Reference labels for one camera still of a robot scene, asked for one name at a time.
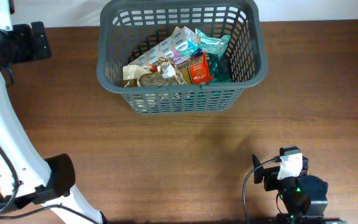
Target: black bracket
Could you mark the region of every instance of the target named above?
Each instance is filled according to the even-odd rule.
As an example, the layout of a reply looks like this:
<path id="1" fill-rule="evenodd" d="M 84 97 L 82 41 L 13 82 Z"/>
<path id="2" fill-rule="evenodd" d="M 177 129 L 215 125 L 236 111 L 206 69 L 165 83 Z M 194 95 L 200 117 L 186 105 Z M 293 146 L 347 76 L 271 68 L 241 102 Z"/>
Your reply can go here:
<path id="1" fill-rule="evenodd" d="M 297 220 L 291 220 L 287 217 L 287 214 L 277 214 L 274 220 L 270 220 L 271 224 L 347 224 L 338 218 L 322 219 L 321 217 L 303 216 Z"/>
<path id="2" fill-rule="evenodd" d="M 34 193 L 15 198 L 14 203 L 4 213 L 20 210 L 31 202 L 38 205 L 70 195 L 70 189 L 75 184 L 75 171 L 70 157 L 67 154 L 61 154 L 45 161 L 52 171 L 47 186 L 38 186 Z M 9 196 L 3 197 L 0 194 L 0 209 L 7 204 L 9 199 Z"/>
<path id="3" fill-rule="evenodd" d="M 44 24 L 32 22 L 31 26 L 13 25 L 13 31 L 8 32 L 9 38 L 16 45 L 16 56 L 12 63 L 31 62 L 52 56 Z"/>

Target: white wall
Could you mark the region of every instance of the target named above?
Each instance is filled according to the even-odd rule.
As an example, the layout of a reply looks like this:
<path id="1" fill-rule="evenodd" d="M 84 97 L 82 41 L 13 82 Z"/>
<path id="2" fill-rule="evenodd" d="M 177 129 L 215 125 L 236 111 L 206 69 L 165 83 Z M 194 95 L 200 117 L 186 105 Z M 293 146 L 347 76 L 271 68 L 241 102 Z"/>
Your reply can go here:
<path id="1" fill-rule="evenodd" d="M 46 27 L 98 26 L 109 0 L 16 0 L 15 24 Z M 261 21 L 358 19 L 358 0 L 255 0 Z"/>

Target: white label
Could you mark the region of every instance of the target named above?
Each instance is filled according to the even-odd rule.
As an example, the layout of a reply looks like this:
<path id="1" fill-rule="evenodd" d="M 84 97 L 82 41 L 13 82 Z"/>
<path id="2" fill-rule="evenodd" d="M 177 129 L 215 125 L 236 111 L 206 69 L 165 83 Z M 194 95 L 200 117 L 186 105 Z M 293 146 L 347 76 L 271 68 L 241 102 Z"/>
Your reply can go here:
<path id="1" fill-rule="evenodd" d="M 298 177 L 303 167 L 302 153 L 296 153 L 289 156 L 280 156 L 280 171 L 277 179 L 281 180 L 287 177 Z"/>
<path id="2" fill-rule="evenodd" d="M 162 68 L 162 76 L 164 78 L 170 78 L 175 76 L 177 73 L 175 72 L 175 68 L 169 63 L 166 68 Z"/>
<path id="3" fill-rule="evenodd" d="M 158 58 L 157 58 L 157 56 L 150 57 L 149 63 L 150 63 L 151 65 L 156 65 L 156 64 L 158 63 Z"/>
<path id="4" fill-rule="evenodd" d="M 176 49 L 176 50 L 186 50 L 187 47 L 188 47 L 188 42 L 186 41 L 186 42 L 184 42 L 184 43 L 178 45 L 177 47 L 175 47 L 175 49 Z"/>
<path id="5" fill-rule="evenodd" d="M 168 53 L 165 54 L 167 57 L 173 58 L 175 54 L 172 51 L 168 51 Z"/>

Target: basket rim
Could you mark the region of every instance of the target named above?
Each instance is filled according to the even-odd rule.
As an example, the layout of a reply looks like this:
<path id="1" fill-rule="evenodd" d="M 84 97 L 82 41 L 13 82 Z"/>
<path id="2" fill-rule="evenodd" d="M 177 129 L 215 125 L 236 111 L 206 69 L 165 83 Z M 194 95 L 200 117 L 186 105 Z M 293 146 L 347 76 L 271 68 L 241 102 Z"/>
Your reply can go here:
<path id="1" fill-rule="evenodd" d="M 250 88 L 261 81 L 266 77 L 267 70 L 269 69 L 264 36 L 262 33 L 262 27 L 259 21 L 259 10 L 256 3 L 253 0 L 242 0 L 241 3 L 247 3 L 252 9 L 252 19 L 255 24 L 255 34 L 257 39 L 256 47 L 258 49 L 258 56 L 260 60 L 260 68 L 256 71 L 255 78 L 245 82 L 232 82 L 232 83 L 208 83 L 200 85 L 178 85 L 178 86 L 137 86 L 132 88 L 124 88 L 113 85 L 105 76 L 103 68 L 103 52 L 106 49 L 106 37 L 105 35 L 109 29 L 109 20 L 111 16 L 110 10 L 115 7 L 119 7 L 122 4 L 130 3 L 132 6 L 135 3 L 144 4 L 145 1 L 133 1 L 133 0 L 121 0 L 121 1 L 110 1 L 107 3 L 101 13 L 100 13 L 100 30 L 99 30 L 99 43 L 98 43 L 98 63 L 96 67 L 96 75 L 100 84 L 108 91 L 118 94 L 139 94 L 146 93 L 150 91 L 200 91 L 200 90 L 219 90 L 219 89 L 238 89 L 238 88 Z M 156 1 L 147 1 L 150 2 L 166 2 L 161 0 Z M 170 2 L 193 2 L 193 0 L 171 0 Z M 213 4 L 216 1 L 208 1 L 208 4 Z"/>

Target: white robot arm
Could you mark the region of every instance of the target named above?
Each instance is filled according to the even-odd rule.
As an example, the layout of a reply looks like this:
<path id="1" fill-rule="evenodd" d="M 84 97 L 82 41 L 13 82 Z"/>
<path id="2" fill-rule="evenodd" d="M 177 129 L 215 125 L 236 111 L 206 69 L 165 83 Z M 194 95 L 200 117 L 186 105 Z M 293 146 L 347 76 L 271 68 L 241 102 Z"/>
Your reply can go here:
<path id="1" fill-rule="evenodd" d="M 14 30 L 10 20 L 11 7 L 12 1 L 0 0 L 0 37 L 7 39 L 9 32 Z M 38 46 L 41 50 L 34 54 L 45 55 L 49 48 L 46 35 L 37 33 L 39 30 L 36 32 L 34 25 L 33 29 L 35 38 L 38 35 L 44 40 L 40 42 L 44 46 Z M 0 192 L 0 214 L 33 202 L 42 204 L 45 207 L 42 210 L 52 209 L 65 223 L 107 223 L 103 214 L 86 201 L 75 185 L 74 168 L 68 155 L 43 160 L 37 153 L 12 108 L 1 72 Z M 12 217 L 0 216 L 0 219 Z"/>

